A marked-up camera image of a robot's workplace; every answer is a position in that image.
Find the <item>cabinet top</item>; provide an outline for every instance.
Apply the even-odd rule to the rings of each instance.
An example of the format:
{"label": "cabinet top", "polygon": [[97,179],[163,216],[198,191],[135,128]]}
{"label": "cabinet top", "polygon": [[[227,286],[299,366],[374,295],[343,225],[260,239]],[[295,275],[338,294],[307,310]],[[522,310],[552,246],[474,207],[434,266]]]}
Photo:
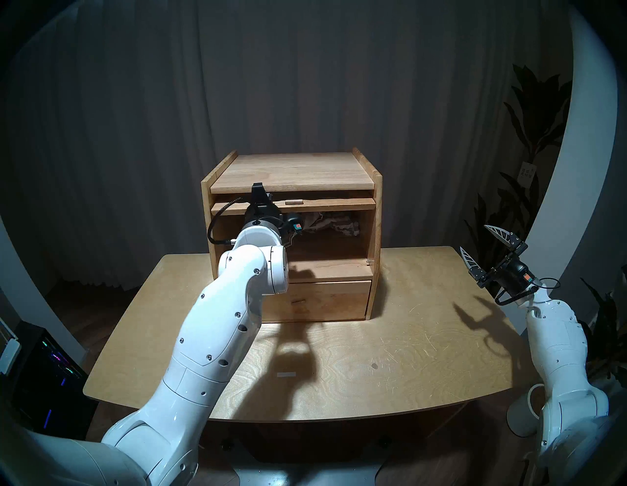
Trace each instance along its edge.
{"label": "cabinet top", "polygon": [[245,193],[255,182],[267,191],[374,189],[350,152],[238,156],[211,186],[212,194]]}

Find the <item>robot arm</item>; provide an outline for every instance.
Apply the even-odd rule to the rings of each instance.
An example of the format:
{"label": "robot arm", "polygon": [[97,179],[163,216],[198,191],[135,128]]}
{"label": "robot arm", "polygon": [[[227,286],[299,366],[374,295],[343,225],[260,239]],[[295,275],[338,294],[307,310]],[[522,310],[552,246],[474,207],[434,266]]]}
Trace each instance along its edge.
{"label": "robot arm", "polygon": [[247,223],[185,318],[154,395],[102,440],[133,459],[149,484],[193,478],[207,419],[261,327],[262,297],[287,291],[282,236],[299,232],[300,219],[284,219],[261,184],[251,195]]}
{"label": "robot arm", "polygon": [[[572,425],[607,416],[608,398],[587,380],[586,335],[575,313],[563,300],[552,300],[542,280],[520,261],[527,244],[501,228],[486,225],[486,229],[509,249],[505,258],[485,272],[463,248],[461,257],[479,287],[496,281],[503,288],[495,298],[497,304],[515,302],[526,311],[531,358],[547,397],[537,449],[537,465],[543,467],[551,460],[556,446],[564,443]],[[511,298],[501,301],[504,292]]]}

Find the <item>gray curtain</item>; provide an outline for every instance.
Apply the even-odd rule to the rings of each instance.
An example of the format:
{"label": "gray curtain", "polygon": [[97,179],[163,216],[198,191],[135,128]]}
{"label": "gray curtain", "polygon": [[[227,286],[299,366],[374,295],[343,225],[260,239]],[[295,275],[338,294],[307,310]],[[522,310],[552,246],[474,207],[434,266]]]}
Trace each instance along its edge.
{"label": "gray curtain", "polygon": [[384,246],[467,244],[477,192],[518,169],[502,102],[542,22],[524,0],[85,0],[11,63],[7,155],[66,280],[129,288],[207,251],[199,182],[233,149],[357,146]]}

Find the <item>wooden floor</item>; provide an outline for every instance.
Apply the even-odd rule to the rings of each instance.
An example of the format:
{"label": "wooden floor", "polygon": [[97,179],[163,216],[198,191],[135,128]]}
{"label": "wooden floor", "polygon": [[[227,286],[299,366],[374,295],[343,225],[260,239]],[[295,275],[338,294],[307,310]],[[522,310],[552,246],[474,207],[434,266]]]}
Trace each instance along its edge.
{"label": "wooden floor", "polygon": [[[137,289],[124,292],[61,282],[46,296],[61,321],[88,349],[87,371],[136,293]],[[441,424],[451,415],[450,409],[323,423],[210,421],[201,438],[199,471],[192,485],[240,484],[221,451],[225,440],[236,439],[263,462],[350,460],[361,454],[365,444],[389,444],[391,455],[377,475],[377,486],[516,486],[523,456],[535,443],[535,437],[516,437],[505,422],[507,406],[521,392],[507,391],[456,406],[457,413],[437,430],[432,424]],[[109,427],[131,411],[118,405],[98,405],[88,440],[102,439]]]}

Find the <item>table scratch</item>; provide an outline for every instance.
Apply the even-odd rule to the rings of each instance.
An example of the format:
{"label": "table scratch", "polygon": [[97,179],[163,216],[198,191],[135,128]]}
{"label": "table scratch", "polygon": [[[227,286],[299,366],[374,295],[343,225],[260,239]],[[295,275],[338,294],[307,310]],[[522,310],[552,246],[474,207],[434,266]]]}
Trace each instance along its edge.
{"label": "table scratch", "polygon": [[431,340],[429,339],[429,336],[427,336],[427,333],[424,333],[425,338],[427,338],[427,341],[429,341],[429,344],[431,344],[431,347],[437,351],[437,349],[435,349],[435,346],[431,343]]}
{"label": "table scratch", "polygon": [[389,351],[388,351],[387,349],[384,349],[383,351],[385,351],[386,353],[388,353],[388,354],[390,355],[390,358],[394,359],[394,356],[392,356],[392,355],[389,353]]}

